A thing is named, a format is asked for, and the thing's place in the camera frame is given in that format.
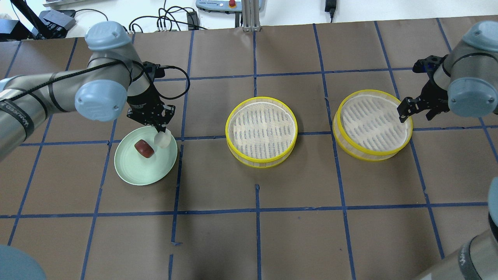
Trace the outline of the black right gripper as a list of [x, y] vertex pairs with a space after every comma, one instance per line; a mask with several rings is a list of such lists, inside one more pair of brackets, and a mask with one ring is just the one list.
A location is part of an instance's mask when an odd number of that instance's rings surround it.
[[428, 81], [423, 86], [421, 94], [418, 97], [406, 97], [398, 105], [397, 112], [400, 115], [399, 119], [401, 123], [405, 123], [409, 117], [424, 110], [428, 110], [426, 113], [428, 121], [431, 121], [440, 113], [448, 113], [450, 111], [447, 91], [437, 85], [434, 78], [436, 71], [442, 68], [446, 58], [446, 55], [444, 57], [430, 55], [414, 63], [412, 71], [416, 74], [426, 73]]

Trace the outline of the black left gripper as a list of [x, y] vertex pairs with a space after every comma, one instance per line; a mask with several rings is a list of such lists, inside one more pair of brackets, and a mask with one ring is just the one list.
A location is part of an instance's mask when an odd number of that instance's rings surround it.
[[126, 116], [133, 121], [145, 126], [153, 126], [157, 133], [165, 133], [167, 124], [175, 114], [174, 105], [166, 105], [160, 98], [160, 93], [154, 85], [154, 80], [147, 73], [152, 70], [152, 64], [134, 61], [133, 65], [139, 69], [139, 74], [132, 78], [132, 83], [128, 88], [133, 96], [128, 96], [126, 102], [129, 105]]

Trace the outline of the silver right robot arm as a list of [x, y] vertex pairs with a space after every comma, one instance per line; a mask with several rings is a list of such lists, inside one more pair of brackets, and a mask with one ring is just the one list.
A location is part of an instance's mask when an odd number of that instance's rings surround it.
[[497, 113], [498, 23], [475, 23], [449, 54], [419, 59], [412, 71], [426, 73], [428, 81], [418, 97], [398, 105], [401, 123], [421, 112], [428, 121], [448, 112], [473, 118]]

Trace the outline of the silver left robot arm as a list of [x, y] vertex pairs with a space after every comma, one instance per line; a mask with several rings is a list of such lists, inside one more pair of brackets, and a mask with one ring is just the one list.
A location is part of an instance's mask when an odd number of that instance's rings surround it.
[[[45, 119], [53, 114], [75, 112], [75, 94], [85, 83], [85, 78], [103, 79], [109, 68], [123, 68], [122, 63], [106, 66], [94, 72], [82, 74], [82, 77], [73, 77], [55, 82], [52, 85], [42, 87], [41, 90], [33, 92], [32, 95], [21, 97], [20, 101], [14, 101], [15, 105], [34, 122], [34, 131], [45, 129]], [[256, 97], [271, 97], [284, 101], [290, 106], [296, 115], [299, 134], [325, 133], [329, 129], [326, 103], [331, 110], [336, 110], [340, 101], [350, 92], [357, 90], [374, 89], [395, 93], [388, 69], [365, 69], [366, 71], [321, 71], [298, 72], [298, 73], [276, 73], [263, 74], [256, 71], [256, 76], [194, 76], [190, 82], [190, 89], [186, 97], [180, 97], [182, 115], [173, 117], [173, 120], [181, 121], [178, 133], [173, 135], [178, 140], [199, 140], [225, 138], [225, 122], [228, 120], [229, 112], [242, 100]], [[35, 81], [35, 78], [43, 78], [48, 75], [18, 75], [8, 78], [6, 81], [5, 94], [14, 96], [41, 84], [44, 81]], [[14, 116], [1, 110], [1, 161], [5, 161], [12, 151], [25, 141], [25, 130]]]

